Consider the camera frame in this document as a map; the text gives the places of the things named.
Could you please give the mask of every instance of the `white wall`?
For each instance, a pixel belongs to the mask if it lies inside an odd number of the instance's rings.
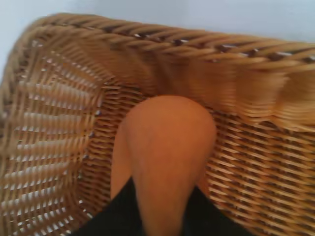
[[[56,12],[315,42],[315,0],[0,0],[1,75],[21,31]]]

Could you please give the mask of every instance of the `wicker basket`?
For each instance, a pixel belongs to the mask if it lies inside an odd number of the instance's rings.
[[[110,201],[117,127],[178,94],[218,126],[209,198],[255,235],[315,235],[315,45],[58,14],[0,88],[0,236],[66,235]]]

